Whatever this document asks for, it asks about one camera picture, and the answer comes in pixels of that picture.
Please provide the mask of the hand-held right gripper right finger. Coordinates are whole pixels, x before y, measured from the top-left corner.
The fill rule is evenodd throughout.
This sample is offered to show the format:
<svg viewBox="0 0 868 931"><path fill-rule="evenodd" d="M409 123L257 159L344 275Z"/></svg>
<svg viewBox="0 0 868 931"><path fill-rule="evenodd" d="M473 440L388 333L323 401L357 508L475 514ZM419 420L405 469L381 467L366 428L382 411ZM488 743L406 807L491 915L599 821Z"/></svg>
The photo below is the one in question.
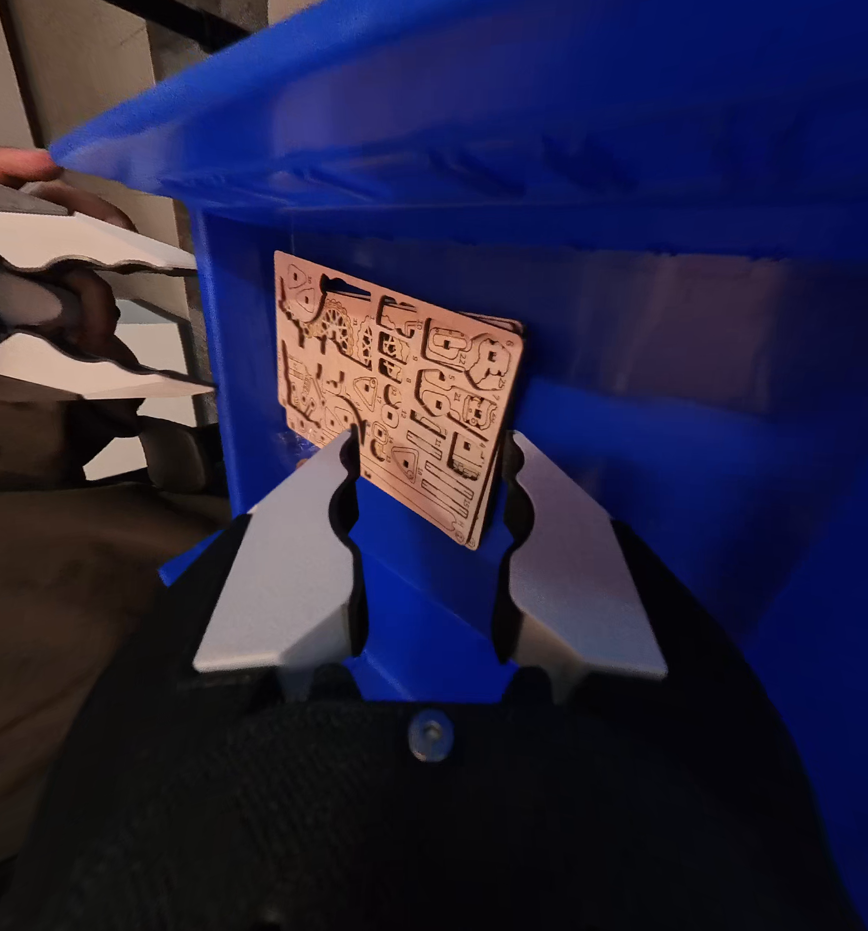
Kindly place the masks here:
<svg viewBox="0 0 868 931"><path fill-rule="evenodd" d="M519 430L502 451L512 536L490 623L497 658L547 677L556 704L590 676L664 681L668 666L608 512Z"/></svg>

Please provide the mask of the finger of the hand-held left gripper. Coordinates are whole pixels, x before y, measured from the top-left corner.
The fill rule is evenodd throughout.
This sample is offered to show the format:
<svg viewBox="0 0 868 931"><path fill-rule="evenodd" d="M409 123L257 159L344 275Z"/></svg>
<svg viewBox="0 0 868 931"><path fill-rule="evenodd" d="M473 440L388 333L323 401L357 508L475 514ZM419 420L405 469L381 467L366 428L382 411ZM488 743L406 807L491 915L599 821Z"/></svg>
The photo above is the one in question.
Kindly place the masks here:
<svg viewBox="0 0 868 931"><path fill-rule="evenodd" d="M0 401L141 401L215 390L174 371L75 355L32 333L16 332L0 342Z"/></svg>
<svg viewBox="0 0 868 931"><path fill-rule="evenodd" d="M0 211L0 258L21 273L43 273L69 262L116 273L196 272L191 253L80 213Z"/></svg>

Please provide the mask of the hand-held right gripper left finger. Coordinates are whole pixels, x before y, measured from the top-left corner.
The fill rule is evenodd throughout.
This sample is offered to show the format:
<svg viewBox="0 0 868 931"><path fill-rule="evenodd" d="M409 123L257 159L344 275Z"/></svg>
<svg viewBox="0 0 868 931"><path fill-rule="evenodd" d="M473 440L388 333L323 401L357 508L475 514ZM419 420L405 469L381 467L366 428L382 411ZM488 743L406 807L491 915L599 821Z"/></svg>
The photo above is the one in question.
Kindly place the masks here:
<svg viewBox="0 0 868 931"><path fill-rule="evenodd" d="M193 667L273 669L286 699L305 699L316 672L362 652L369 612L358 520L360 441L336 436L248 513Z"/></svg>

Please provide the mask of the blue plastic bin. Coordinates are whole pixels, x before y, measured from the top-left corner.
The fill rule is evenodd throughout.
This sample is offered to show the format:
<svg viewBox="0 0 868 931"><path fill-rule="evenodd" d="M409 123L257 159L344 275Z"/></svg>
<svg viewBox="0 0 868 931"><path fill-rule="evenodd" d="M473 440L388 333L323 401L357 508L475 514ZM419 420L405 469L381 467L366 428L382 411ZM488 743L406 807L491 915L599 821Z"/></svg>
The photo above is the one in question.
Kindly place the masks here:
<svg viewBox="0 0 868 931"><path fill-rule="evenodd" d="M868 2L321 2L51 152L188 207L235 511L275 251L521 321L514 426L742 648L868 928Z"/></svg>

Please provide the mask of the wooden puzzle sheet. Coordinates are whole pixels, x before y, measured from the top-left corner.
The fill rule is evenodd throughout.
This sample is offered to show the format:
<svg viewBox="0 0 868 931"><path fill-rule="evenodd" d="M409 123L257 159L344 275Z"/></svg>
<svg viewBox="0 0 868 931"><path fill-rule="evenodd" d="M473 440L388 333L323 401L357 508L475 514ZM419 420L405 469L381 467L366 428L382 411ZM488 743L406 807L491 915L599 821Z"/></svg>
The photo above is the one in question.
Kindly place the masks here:
<svg viewBox="0 0 868 931"><path fill-rule="evenodd" d="M463 541L470 550L478 548L486 528L500 433L510 412L524 340L520 322L496 317L459 315L427 325L424 356L440 372L427 388L446 397L435 412L450 422L447 468L474 492Z"/></svg>
<svg viewBox="0 0 868 931"><path fill-rule="evenodd" d="M469 316L316 262L274 252L277 399L288 426L317 447L357 427L361 475L451 540L469 529L474 492L447 468L446 397L427 387L432 320Z"/></svg>

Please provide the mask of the person's left hand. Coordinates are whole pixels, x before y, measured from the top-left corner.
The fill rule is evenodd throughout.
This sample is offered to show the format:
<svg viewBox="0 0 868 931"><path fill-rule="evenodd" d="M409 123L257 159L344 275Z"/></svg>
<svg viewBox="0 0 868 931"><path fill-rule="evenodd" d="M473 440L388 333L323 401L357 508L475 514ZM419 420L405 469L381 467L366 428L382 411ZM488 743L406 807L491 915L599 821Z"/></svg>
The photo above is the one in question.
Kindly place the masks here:
<svg viewBox="0 0 868 931"><path fill-rule="evenodd" d="M63 174L46 149L0 146L0 184L19 189L26 183L52 181Z"/></svg>

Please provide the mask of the person's brown clothing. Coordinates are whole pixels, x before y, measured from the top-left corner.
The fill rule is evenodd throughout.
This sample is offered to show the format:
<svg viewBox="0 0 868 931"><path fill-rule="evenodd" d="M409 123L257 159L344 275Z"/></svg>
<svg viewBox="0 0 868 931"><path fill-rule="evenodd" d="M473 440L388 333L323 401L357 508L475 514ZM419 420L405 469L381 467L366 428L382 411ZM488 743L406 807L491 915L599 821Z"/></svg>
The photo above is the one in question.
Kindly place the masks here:
<svg viewBox="0 0 868 931"><path fill-rule="evenodd" d="M159 567L231 517L222 494L86 482L136 408L0 401L0 862L91 686L152 607Z"/></svg>

